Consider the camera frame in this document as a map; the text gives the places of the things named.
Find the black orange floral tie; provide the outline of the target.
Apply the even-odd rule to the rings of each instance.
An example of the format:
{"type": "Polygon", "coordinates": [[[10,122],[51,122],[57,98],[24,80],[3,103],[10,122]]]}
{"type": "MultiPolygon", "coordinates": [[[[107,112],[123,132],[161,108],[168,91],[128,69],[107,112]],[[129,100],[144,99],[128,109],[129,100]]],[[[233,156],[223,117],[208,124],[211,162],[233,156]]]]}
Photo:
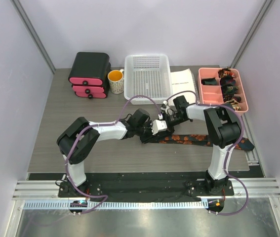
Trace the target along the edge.
{"type": "MultiPolygon", "coordinates": [[[[160,143],[160,144],[183,144],[183,145],[196,145],[212,147],[213,143],[210,141],[208,135],[170,135],[165,137],[152,137],[152,138],[140,138],[140,141],[145,143],[160,143]]],[[[242,138],[241,141],[236,145],[235,149],[242,151],[253,151],[255,148],[254,144],[250,142],[248,138],[242,138]]]]}

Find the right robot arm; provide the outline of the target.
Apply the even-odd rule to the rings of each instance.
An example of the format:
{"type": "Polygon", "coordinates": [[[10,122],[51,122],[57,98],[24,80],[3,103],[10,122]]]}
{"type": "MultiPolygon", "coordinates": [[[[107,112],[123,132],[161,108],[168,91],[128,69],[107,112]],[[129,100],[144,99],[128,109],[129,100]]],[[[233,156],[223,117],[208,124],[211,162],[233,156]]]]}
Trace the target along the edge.
{"type": "Polygon", "coordinates": [[[167,126],[175,126],[187,120],[206,123],[209,140],[213,145],[211,163],[205,173],[205,191],[220,195],[228,185],[228,166],[234,147],[244,132],[240,116],[228,105],[190,104],[185,96],[173,99],[176,111],[167,119],[167,126]]]}

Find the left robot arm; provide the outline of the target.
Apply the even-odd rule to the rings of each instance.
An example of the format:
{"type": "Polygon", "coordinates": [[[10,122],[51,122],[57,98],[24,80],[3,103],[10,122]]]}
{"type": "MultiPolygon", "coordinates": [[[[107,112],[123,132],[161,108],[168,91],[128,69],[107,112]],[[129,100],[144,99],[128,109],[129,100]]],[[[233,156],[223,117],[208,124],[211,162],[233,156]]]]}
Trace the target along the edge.
{"type": "Polygon", "coordinates": [[[56,143],[65,160],[67,180],[59,185],[59,197],[82,197],[89,195],[88,181],[84,171],[84,160],[97,142],[122,140],[133,136],[156,135],[164,123],[150,120],[142,109],[128,118],[113,122],[96,123],[84,117],[76,119],[57,139],[56,143]]]}

